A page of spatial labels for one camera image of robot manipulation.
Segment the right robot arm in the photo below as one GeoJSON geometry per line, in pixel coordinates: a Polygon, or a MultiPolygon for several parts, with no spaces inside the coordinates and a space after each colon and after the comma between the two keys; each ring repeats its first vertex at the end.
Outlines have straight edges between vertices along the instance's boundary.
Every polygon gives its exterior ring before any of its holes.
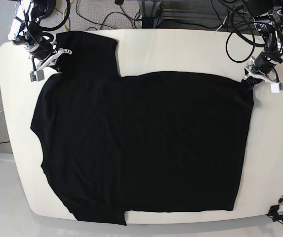
{"type": "Polygon", "coordinates": [[[66,8],[62,13],[62,21],[53,27],[44,27],[40,23],[52,14],[56,7],[55,0],[18,0],[16,16],[12,21],[8,40],[14,45],[22,45],[27,50],[32,61],[32,76],[35,77],[45,67],[61,72],[63,54],[71,54],[71,50],[58,48],[53,31],[65,26],[71,2],[66,1],[66,8]]]}

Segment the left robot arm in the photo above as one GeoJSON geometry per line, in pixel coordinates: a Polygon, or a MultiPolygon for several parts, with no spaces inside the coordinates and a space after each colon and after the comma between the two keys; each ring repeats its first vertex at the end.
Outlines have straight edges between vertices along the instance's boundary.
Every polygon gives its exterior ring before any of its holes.
{"type": "Polygon", "coordinates": [[[264,41],[262,52],[244,68],[244,79],[251,87],[264,81],[279,93],[282,82],[275,66],[283,62],[283,0],[243,0],[242,5],[264,41]]]}

